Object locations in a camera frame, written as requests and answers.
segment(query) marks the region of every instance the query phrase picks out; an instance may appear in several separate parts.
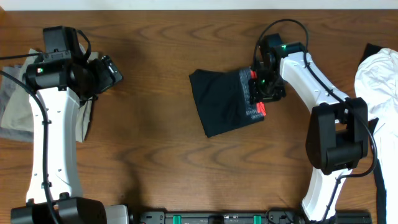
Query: wood grain tabletop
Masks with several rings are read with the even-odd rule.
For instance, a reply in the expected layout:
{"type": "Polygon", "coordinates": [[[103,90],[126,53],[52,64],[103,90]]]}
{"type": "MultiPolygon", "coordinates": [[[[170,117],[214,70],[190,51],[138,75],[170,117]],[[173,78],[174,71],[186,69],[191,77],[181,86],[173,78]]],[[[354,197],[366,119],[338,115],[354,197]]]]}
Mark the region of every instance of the wood grain tabletop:
{"type": "MultiPolygon", "coordinates": [[[[266,104],[263,122],[207,138],[189,81],[196,69],[227,72],[250,65],[258,35],[281,18],[303,22],[318,68],[354,97],[365,45],[398,49],[397,11],[75,11],[5,12],[0,56],[44,50],[42,29],[81,29],[94,52],[124,74],[95,102],[77,163],[86,198],[135,211],[299,208],[312,166],[305,152],[310,113],[287,85],[287,97],[266,104]]],[[[286,42],[304,41],[295,24],[276,25],[286,42]]],[[[0,67],[24,59],[0,61],[0,67]]],[[[33,145],[0,139],[0,223],[24,206],[33,145]]],[[[354,173],[364,172],[372,155],[354,173]]],[[[376,223],[373,175],[349,179],[338,210],[368,210],[376,223]]]]}

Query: white cloth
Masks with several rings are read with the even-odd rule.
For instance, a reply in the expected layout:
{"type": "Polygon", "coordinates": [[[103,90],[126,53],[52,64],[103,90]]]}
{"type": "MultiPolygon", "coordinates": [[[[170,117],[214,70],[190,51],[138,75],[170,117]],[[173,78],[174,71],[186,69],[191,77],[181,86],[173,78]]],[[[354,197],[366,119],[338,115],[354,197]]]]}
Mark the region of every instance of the white cloth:
{"type": "Polygon", "coordinates": [[[386,221],[396,223],[398,209],[398,52],[381,49],[364,60],[355,76],[355,93],[368,104],[369,120],[379,118],[374,130],[386,188],[386,221]]]}
{"type": "MultiPolygon", "coordinates": [[[[30,54],[37,51],[30,49],[30,54]]],[[[18,79],[22,80],[23,74],[29,64],[34,62],[36,57],[27,57],[25,63],[20,69],[18,79]]],[[[98,52],[91,53],[89,60],[98,58],[98,52]]],[[[80,109],[76,118],[76,141],[83,142],[87,133],[88,123],[90,122],[92,101],[87,101],[80,109]]],[[[29,94],[24,89],[17,86],[12,93],[1,120],[1,127],[19,131],[33,132],[33,115],[29,104],[29,94]]]]}

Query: green tape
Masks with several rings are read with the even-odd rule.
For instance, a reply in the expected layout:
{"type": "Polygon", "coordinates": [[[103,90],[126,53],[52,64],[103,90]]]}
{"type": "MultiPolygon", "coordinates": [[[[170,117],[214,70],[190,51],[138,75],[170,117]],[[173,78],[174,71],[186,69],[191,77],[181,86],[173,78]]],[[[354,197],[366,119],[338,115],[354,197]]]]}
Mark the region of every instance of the green tape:
{"type": "Polygon", "coordinates": [[[261,216],[260,215],[253,216],[253,224],[261,224],[261,216]]]}
{"type": "Polygon", "coordinates": [[[173,224],[181,224],[181,216],[180,215],[174,215],[173,216],[173,224]]]}

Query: black cloth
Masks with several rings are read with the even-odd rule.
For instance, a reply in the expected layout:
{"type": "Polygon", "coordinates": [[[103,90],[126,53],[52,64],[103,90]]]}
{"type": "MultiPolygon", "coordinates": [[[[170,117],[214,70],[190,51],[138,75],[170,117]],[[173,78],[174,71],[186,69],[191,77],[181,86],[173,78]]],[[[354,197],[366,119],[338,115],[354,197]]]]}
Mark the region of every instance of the black cloth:
{"type": "Polygon", "coordinates": [[[249,68],[228,73],[196,70],[189,78],[208,138],[264,120],[256,105],[249,104],[249,68]]]}
{"type": "MultiPolygon", "coordinates": [[[[377,54],[382,47],[373,45],[373,44],[367,44],[365,51],[363,53],[363,56],[361,58],[361,61],[359,64],[361,64],[365,59],[368,57],[377,54]]],[[[376,128],[377,122],[379,121],[379,118],[373,119],[369,122],[369,128],[371,132],[374,132],[374,129],[376,128]]],[[[378,224],[386,224],[387,223],[387,192],[386,192],[386,187],[384,185],[384,179],[383,175],[381,172],[381,166],[379,160],[377,160],[377,165],[373,171],[374,175],[374,181],[376,183],[376,209],[377,209],[377,223],[378,224]]]]}

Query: white wall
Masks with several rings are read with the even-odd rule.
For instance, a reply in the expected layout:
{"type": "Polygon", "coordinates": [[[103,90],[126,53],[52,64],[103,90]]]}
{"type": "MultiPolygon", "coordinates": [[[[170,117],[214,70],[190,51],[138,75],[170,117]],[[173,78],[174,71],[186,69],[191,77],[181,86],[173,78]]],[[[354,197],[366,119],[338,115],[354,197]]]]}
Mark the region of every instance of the white wall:
{"type": "Polygon", "coordinates": [[[0,0],[15,10],[398,9],[398,0],[0,0]]]}

